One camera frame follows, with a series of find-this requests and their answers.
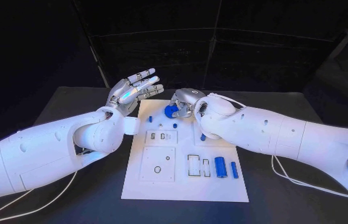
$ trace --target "robotic hand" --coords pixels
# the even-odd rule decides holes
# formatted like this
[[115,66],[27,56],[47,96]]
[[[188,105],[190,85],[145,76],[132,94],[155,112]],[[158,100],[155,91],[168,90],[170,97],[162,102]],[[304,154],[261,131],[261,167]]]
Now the robotic hand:
[[[128,117],[138,101],[164,92],[149,69],[120,80],[96,112],[35,126],[0,141],[0,196],[35,189],[106,157],[123,135],[136,135],[141,120]],[[86,148],[82,153],[76,145]]]
[[223,138],[253,152],[313,165],[348,190],[348,129],[245,106],[214,93],[206,96],[193,88],[177,90],[170,108],[174,109],[171,118],[196,116],[201,131],[211,139]]

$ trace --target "dark table surface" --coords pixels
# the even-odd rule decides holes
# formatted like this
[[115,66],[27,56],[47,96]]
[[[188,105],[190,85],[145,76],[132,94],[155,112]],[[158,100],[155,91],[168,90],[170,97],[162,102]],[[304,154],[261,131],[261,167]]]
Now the dark table surface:
[[[37,120],[37,125],[96,111],[106,104],[110,89],[60,87]],[[171,99],[175,90],[155,98]],[[269,109],[294,118],[321,123],[302,93],[230,92],[249,106]],[[138,116],[139,108],[131,116]],[[79,171],[60,199],[38,213],[5,223],[347,223],[348,199],[295,185],[279,177],[271,156],[239,148],[249,203],[122,199],[133,136],[125,136],[118,151]],[[291,177],[344,192],[326,173],[281,158]],[[44,206],[58,195],[71,176],[37,189],[0,211],[0,217]],[[21,194],[0,198],[0,206]]]

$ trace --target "black backdrop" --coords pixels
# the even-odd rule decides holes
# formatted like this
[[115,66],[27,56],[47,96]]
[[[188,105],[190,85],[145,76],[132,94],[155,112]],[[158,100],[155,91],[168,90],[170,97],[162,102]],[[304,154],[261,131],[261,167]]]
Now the black backdrop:
[[348,23],[348,0],[73,1],[110,85],[301,91]]

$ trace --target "grey hand part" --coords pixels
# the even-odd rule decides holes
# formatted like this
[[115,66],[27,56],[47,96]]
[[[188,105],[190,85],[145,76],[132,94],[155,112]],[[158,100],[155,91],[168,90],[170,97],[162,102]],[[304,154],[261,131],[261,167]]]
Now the grey hand part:
[[207,95],[197,89],[181,88],[177,90],[170,105],[178,106],[180,111],[172,113],[174,117],[190,118],[194,114],[198,99]]
[[116,108],[125,116],[133,112],[138,101],[164,92],[164,85],[154,85],[159,81],[158,76],[144,79],[154,73],[155,68],[129,76],[110,91],[106,106]]

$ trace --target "table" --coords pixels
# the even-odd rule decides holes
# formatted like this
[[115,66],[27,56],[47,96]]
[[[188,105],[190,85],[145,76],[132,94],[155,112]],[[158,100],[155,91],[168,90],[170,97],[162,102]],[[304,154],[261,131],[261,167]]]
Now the table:
[[[106,104],[109,91],[107,88],[60,87],[37,125],[96,111]],[[170,89],[155,98],[171,99],[174,92]],[[216,93],[249,106],[321,123],[302,93]],[[125,136],[118,151],[79,171],[67,192],[44,210],[5,223],[347,223],[348,199],[291,183],[274,173],[271,156],[242,148],[239,156],[250,203],[120,199],[132,139],[133,136]],[[294,178],[344,192],[320,170],[287,158],[281,161]],[[70,180],[71,176],[37,189],[0,211],[0,217],[44,206]],[[21,195],[2,197],[0,206]]]

